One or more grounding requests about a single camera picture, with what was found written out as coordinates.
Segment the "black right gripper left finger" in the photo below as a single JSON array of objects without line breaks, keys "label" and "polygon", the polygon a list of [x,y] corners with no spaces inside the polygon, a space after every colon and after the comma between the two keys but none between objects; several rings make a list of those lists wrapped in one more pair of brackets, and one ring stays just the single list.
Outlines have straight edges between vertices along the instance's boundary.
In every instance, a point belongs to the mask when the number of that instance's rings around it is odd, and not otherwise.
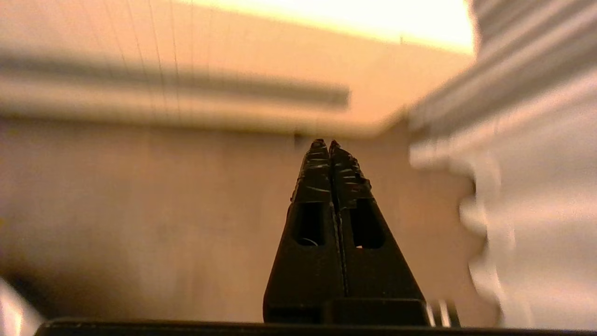
[{"label": "black right gripper left finger", "polygon": [[266,323],[320,323],[328,301],[345,294],[324,140],[301,162],[285,226],[263,295]]}]

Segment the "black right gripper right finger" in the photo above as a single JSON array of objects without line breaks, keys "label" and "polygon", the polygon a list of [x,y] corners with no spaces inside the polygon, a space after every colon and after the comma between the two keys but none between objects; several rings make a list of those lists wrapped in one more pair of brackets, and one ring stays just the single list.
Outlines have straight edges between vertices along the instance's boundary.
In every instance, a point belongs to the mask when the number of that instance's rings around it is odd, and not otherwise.
[{"label": "black right gripper right finger", "polygon": [[329,302],[330,323],[425,323],[422,291],[358,160],[336,141],[330,159],[345,290]]}]

